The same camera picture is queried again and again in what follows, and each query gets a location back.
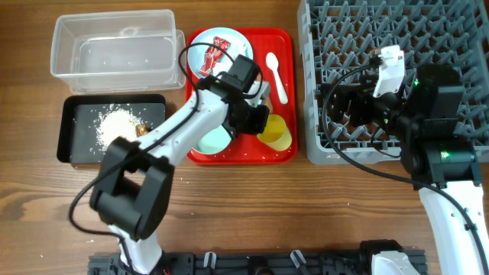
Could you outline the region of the yellow plastic cup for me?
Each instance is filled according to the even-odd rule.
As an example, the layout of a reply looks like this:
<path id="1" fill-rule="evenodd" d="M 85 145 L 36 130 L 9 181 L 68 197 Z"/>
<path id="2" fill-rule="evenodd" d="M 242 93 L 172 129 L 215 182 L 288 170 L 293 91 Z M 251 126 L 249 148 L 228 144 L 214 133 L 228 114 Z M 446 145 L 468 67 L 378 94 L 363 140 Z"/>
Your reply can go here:
<path id="1" fill-rule="evenodd" d="M 279 115 L 269 115 L 264 131 L 257 139 L 275 151 L 284 151 L 292 144 L 292 136 L 287 123 Z"/>

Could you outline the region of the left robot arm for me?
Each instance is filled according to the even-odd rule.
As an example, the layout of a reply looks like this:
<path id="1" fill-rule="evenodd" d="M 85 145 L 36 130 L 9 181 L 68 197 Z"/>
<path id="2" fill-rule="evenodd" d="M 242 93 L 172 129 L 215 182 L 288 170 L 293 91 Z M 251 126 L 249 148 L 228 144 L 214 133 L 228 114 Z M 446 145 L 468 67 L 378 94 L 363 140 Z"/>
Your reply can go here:
<path id="1" fill-rule="evenodd" d="M 260 67 L 239 55 L 219 76 L 200 79 L 186 104 L 149 133 L 116 138 L 92 181 L 90 207 L 119 240 L 130 274 L 153 272 L 163 256 L 155 231 L 166 214 L 174 170 L 209 132 L 260 134 L 269 109 L 259 104 L 268 88 L 256 82 Z"/>

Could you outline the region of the brown food chunk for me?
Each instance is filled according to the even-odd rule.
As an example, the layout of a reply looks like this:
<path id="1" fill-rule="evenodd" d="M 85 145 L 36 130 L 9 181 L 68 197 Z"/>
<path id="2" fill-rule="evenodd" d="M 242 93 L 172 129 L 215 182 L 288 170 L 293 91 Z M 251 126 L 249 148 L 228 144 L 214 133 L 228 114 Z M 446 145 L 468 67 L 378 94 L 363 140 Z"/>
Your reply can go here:
<path id="1" fill-rule="evenodd" d="M 135 133 L 137 137 L 146 135 L 148 133 L 148 128 L 146 124 L 139 124 L 135 126 Z"/>

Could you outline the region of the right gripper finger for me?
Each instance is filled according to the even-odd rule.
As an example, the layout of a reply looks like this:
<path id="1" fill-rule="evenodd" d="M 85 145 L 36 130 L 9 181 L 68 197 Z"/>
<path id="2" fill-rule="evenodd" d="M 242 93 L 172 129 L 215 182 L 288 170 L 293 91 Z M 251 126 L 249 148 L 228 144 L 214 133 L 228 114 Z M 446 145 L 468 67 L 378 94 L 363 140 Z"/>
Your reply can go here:
<path id="1" fill-rule="evenodd" d="M 321 84 L 319 87 L 319 91 L 322 94 L 327 94 L 330 92 L 334 86 L 336 86 L 335 90 L 333 92 L 336 93 L 350 93 L 350 92 L 357 92 L 359 90 L 359 85 L 336 85 L 335 83 L 324 83 Z"/>
<path id="2" fill-rule="evenodd" d="M 333 97 L 329 103 L 329 117 L 333 122 L 339 123 L 342 121 L 345 113 L 348 110 L 350 100 L 348 98 Z"/>

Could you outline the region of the white rice pile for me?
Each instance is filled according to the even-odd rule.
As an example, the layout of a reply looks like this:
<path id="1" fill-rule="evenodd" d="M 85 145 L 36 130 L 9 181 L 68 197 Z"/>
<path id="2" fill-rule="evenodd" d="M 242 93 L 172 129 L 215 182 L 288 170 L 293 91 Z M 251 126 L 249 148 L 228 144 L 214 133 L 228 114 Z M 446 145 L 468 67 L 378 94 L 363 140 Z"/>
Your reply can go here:
<path id="1" fill-rule="evenodd" d="M 135 140 L 136 127 L 144 122 L 133 112 L 129 103 L 96 105 L 91 107 L 89 113 L 95 116 L 89 119 L 89 129 L 95 131 L 95 144 L 89 149 L 93 155 L 104 154 L 110 143 L 117 137 L 129 141 Z"/>

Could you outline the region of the mint green bowl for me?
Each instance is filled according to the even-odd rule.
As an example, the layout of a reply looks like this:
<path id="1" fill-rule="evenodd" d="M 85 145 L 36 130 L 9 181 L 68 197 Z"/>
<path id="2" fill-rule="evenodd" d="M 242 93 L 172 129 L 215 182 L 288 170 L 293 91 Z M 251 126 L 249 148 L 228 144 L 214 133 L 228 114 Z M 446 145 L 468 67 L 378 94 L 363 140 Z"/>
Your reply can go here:
<path id="1" fill-rule="evenodd" d="M 223 126 L 211 130 L 193 147 L 200 154 L 212 155 L 222 152 L 233 140 L 233 133 Z"/>

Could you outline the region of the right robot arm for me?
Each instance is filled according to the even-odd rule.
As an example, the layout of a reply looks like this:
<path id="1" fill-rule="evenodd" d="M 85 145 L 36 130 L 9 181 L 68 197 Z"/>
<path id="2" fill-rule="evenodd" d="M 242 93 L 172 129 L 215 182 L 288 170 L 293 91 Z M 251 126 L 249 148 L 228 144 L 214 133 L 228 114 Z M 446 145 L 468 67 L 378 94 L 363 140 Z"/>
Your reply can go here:
<path id="1" fill-rule="evenodd" d="M 400 142 L 400 162 L 409 177 L 383 173 L 335 152 L 355 167 L 409 183 L 419 193 L 436 241 L 444 273 L 486 274 L 488 233 L 483 210 L 482 172 L 475 149 L 455 133 L 464 86 L 447 65 L 418 66 L 407 99 L 396 92 L 374 97 L 377 76 L 357 86 L 322 84 L 322 126 L 349 115 L 357 127 L 375 123 Z"/>

